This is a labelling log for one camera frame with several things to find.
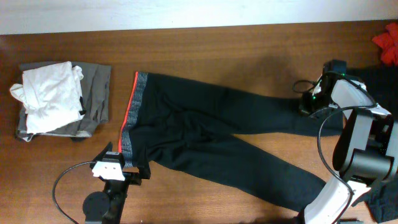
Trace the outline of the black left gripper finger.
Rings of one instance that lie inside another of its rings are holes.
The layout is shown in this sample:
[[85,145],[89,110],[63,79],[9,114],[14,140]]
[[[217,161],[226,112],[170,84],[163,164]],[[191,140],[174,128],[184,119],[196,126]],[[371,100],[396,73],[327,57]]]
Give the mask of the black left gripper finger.
[[92,160],[92,162],[98,162],[103,159],[107,152],[111,152],[113,150],[112,142],[109,142],[106,147]]
[[139,177],[141,179],[150,179],[151,171],[149,163],[147,161],[141,165],[138,165],[138,170],[139,170]]

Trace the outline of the black leggings with pink waistband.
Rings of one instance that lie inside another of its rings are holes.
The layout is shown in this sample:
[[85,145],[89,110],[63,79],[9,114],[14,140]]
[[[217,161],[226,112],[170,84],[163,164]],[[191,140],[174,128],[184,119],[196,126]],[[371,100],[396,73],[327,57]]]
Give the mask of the black leggings with pink waistband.
[[300,115],[298,108],[296,98],[137,72],[119,150],[128,167],[155,161],[298,212],[317,197],[324,181],[240,139],[242,134],[342,132],[340,115],[323,122]]

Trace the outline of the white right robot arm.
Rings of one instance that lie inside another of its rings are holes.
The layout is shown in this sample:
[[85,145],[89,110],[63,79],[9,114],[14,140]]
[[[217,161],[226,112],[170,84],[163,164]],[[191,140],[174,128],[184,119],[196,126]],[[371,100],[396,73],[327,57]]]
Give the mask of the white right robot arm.
[[347,122],[336,143],[332,174],[316,199],[300,213],[302,223],[338,223],[360,196],[390,182],[397,173],[397,121],[369,94],[346,62],[330,60],[312,87],[303,91],[299,111],[327,122],[342,114]]

